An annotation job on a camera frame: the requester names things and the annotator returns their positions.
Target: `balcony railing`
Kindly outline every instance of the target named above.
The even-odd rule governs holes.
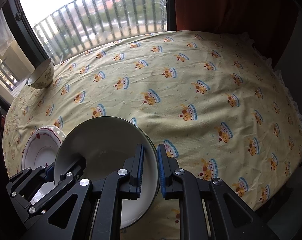
[[[115,40],[166,30],[166,0],[73,0],[33,30],[56,64]]]

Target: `red curtain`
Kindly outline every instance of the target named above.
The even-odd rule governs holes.
[[[292,35],[298,7],[292,0],[175,0],[177,30],[241,34],[276,65]]]

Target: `white bowl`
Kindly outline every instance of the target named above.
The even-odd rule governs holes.
[[[54,125],[44,126],[36,130],[24,148],[21,169],[31,167],[34,170],[43,165],[49,166],[55,161],[59,147],[65,137],[62,130]],[[44,196],[53,188],[54,183],[47,182],[42,185],[39,192]]]
[[[54,67],[52,59],[48,58],[32,72],[28,79],[28,86],[37,89],[48,87],[53,81],[53,75]]]
[[[55,160],[54,183],[60,174],[76,160],[85,157],[87,165],[82,178],[95,181],[121,169],[125,159],[133,157],[137,144],[142,144],[145,157],[142,188],[138,200],[123,200],[121,228],[126,228],[149,209],[158,192],[158,162],[151,140],[137,126],[124,119],[101,116],[89,119],[75,127],[62,143]]]

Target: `glass window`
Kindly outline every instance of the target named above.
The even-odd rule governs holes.
[[[115,40],[166,31],[166,0],[20,0],[56,64]]]

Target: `tablecloth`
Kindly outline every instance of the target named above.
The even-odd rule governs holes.
[[[104,115],[130,120],[196,177],[222,178],[254,210],[302,158],[297,112],[252,47],[235,35],[177,31],[88,50],[55,66],[49,88],[25,86],[6,117],[8,174],[20,171],[37,128],[56,125],[67,135]],[[121,238],[179,239],[178,201],[158,194]]]

